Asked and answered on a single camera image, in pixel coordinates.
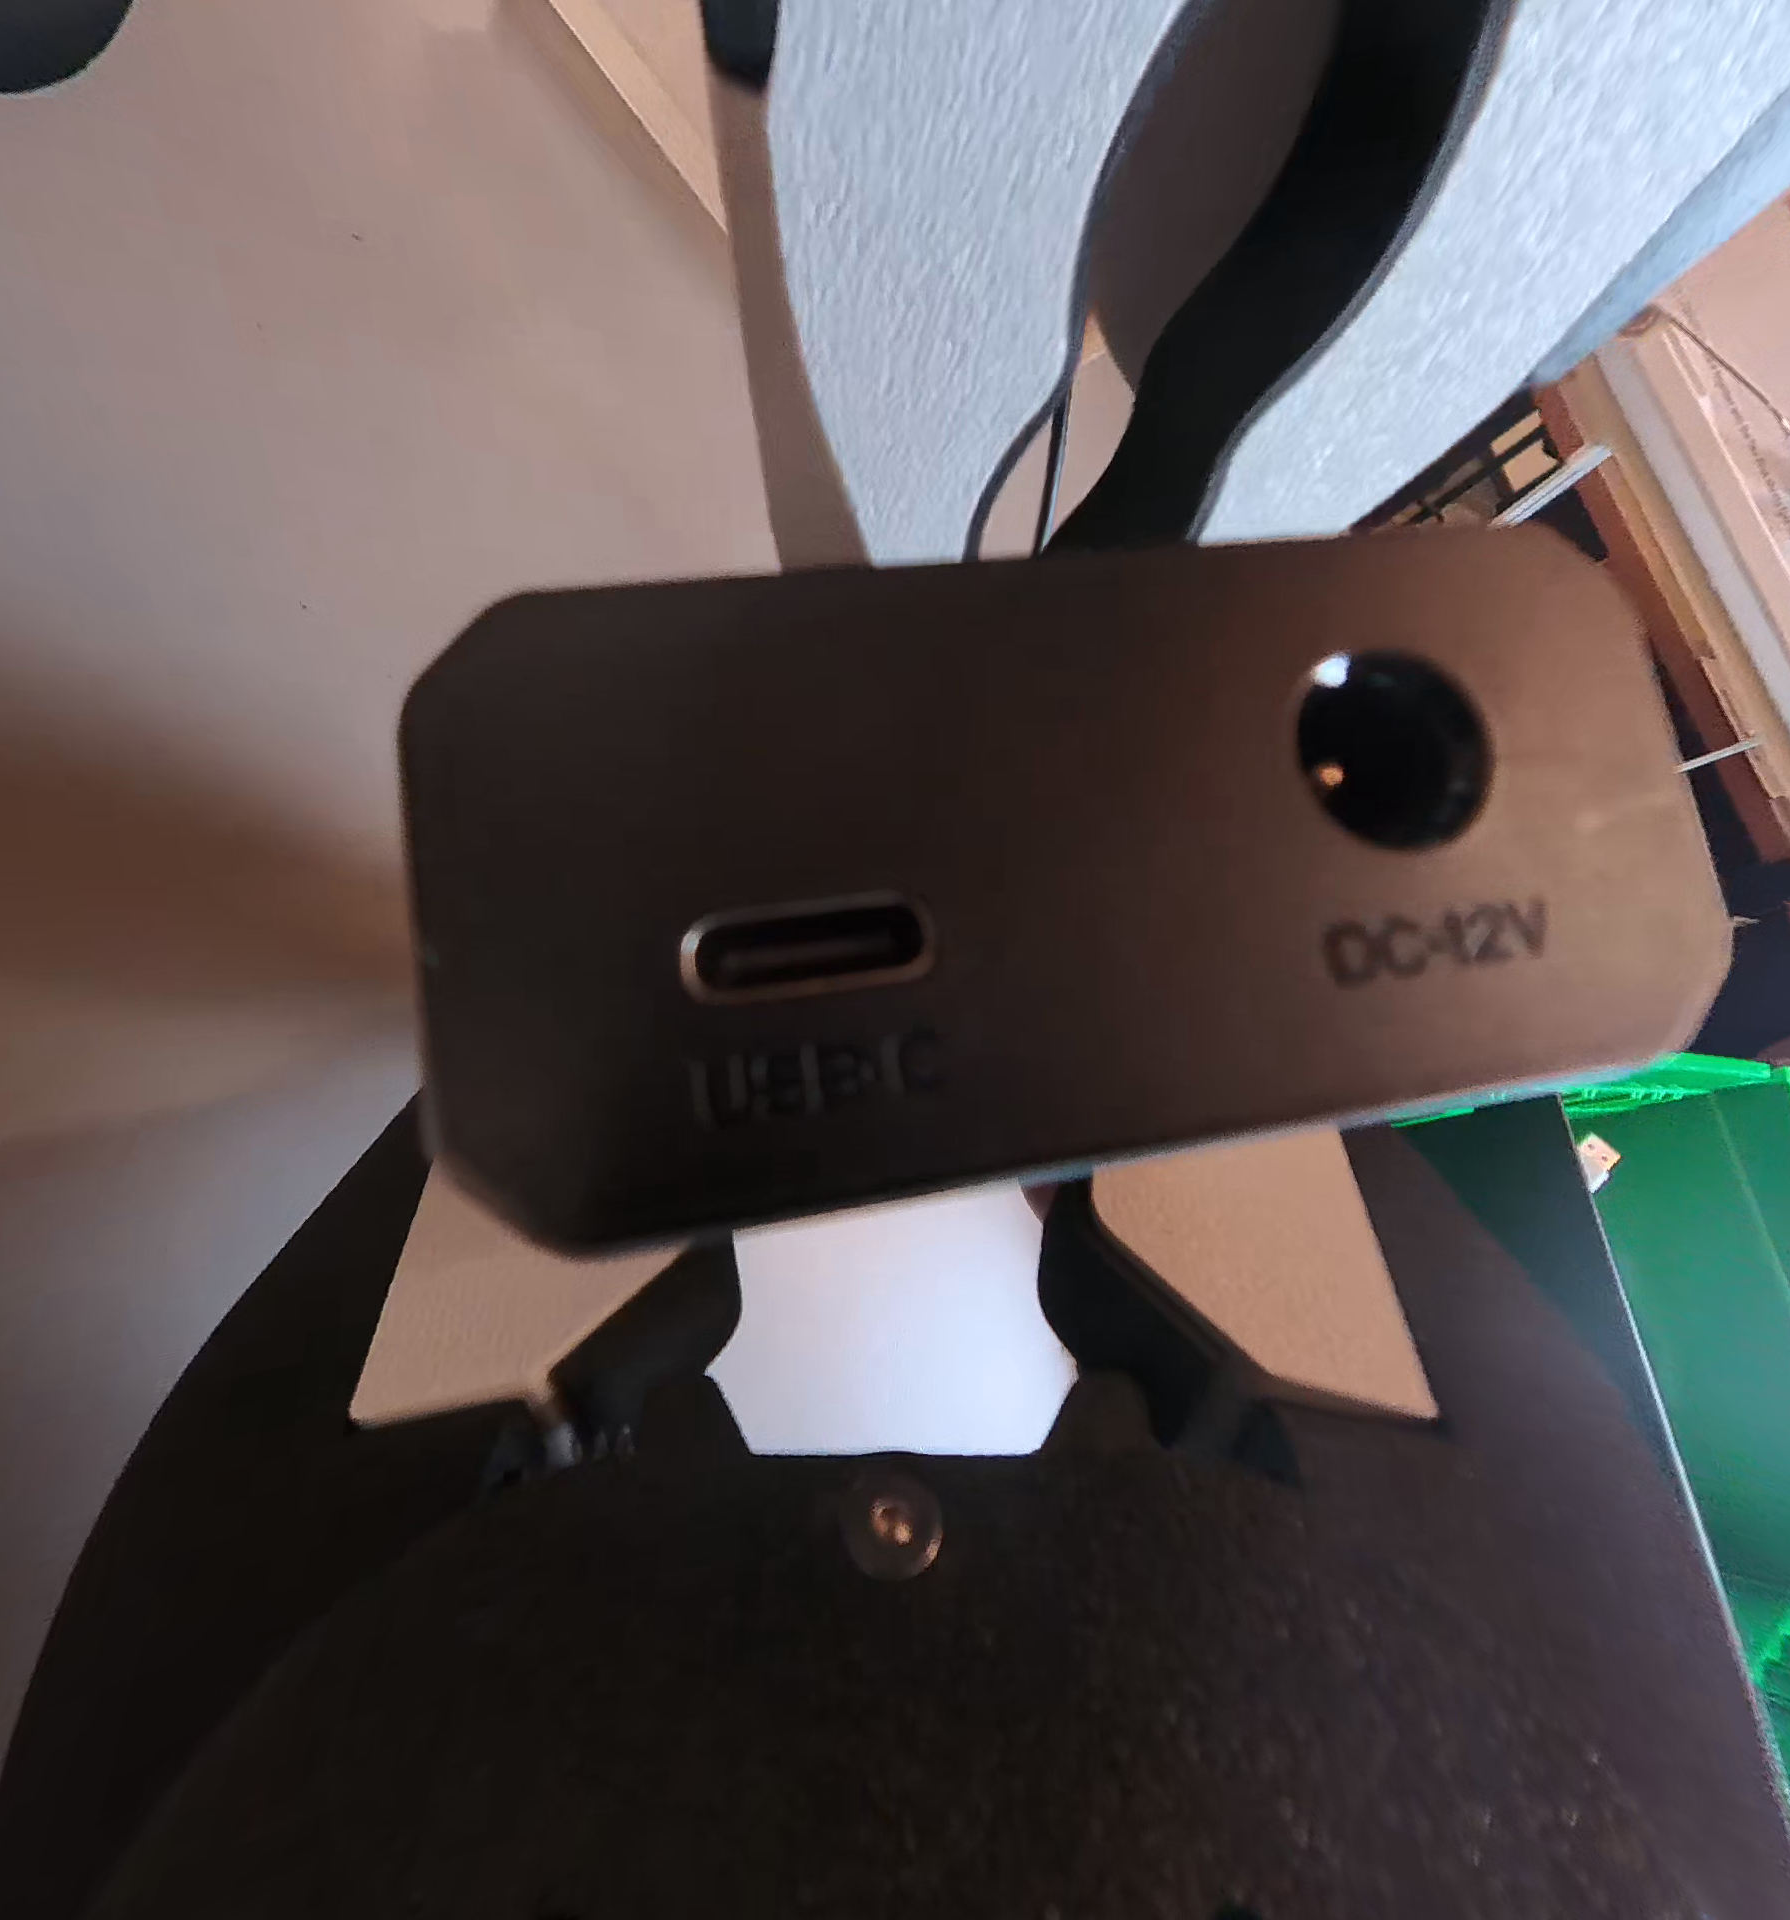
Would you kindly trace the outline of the dark grey usb hub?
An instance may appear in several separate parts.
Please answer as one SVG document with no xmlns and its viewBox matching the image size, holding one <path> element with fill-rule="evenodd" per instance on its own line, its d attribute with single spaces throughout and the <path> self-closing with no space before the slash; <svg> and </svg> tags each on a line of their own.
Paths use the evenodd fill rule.
<svg viewBox="0 0 1790 1920">
<path fill-rule="evenodd" d="M 505 595 L 402 703 L 427 1144 L 602 1253 L 1648 1064 L 1676 757 L 1542 526 Z"/>
</svg>

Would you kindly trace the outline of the wooden instruction board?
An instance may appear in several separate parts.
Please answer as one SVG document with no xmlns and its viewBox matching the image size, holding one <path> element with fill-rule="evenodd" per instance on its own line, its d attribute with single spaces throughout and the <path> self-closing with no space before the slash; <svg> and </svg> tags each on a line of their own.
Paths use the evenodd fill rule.
<svg viewBox="0 0 1790 1920">
<path fill-rule="evenodd" d="M 1694 468 L 1659 427 L 1659 403 L 1632 405 L 1628 377 L 1598 357 L 1536 390 L 1555 443 L 1603 447 L 1579 493 L 1617 581 L 1635 602 L 1698 747 L 1733 755 L 1725 775 L 1755 850 L 1790 854 L 1790 698 L 1768 665 L 1790 675 L 1771 604 L 1752 580 Z"/>
</svg>

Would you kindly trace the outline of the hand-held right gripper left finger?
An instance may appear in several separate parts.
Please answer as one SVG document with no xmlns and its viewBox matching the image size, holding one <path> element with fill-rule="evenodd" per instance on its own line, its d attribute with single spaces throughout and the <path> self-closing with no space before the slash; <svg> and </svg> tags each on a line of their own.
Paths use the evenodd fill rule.
<svg viewBox="0 0 1790 1920">
<path fill-rule="evenodd" d="M 429 1169 L 363 1359 L 350 1413 L 386 1427 L 525 1403 L 575 1444 L 640 1431 L 648 1395 L 698 1379 L 731 1345 L 734 1246 L 556 1253 Z"/>
</svg>

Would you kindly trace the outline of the green plastic bin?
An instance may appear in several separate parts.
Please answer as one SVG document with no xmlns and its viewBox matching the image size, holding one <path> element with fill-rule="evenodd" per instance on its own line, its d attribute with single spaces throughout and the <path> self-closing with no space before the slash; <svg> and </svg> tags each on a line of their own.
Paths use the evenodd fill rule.
<svg viewBox="0 0 1790 1920">
<path fill-rule="evenodd" d="M 1414 1126 L 1530 1253 L 1554 1219 L 1512 1163 L 1570 1129 L 1790 1795 L 1790 1068 L 1676 1053 Z"/>
</svg>

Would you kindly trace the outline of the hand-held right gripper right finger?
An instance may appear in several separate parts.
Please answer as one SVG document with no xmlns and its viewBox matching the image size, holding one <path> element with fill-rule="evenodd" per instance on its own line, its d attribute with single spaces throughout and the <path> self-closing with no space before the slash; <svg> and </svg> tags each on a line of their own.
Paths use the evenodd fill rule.
<svg viewBox="0 0 1790 1920">
<path fill-rule="evenodd" d="M 1034 1190 L 1042 1309 L 1088 1390 L 1124 1381 L 1163 1447 L 1276 1447 L 1284 1406 L 1431 1427 L 1338 1131 L 1110 1164 Z"/>
</svg>

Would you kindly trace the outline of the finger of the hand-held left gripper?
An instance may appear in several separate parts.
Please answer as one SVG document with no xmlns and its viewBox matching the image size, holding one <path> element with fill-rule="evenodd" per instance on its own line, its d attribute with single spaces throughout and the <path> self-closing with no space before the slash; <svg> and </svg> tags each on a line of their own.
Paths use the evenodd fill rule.
<svg viewBox="0 0 1790 1920">
<path fill-rule="evenodd" d="M 1292 157 L 1324 1 L 791 1 L 764 84 L 780 560 L 971 555 L 1100 323 L 1137 380 Z"/>
<path fill-rule="evenodd" d="M 1789 4 L 1342 4 L 1058 548 L 1352 530 L 1790 184 Z"/>
</svg>

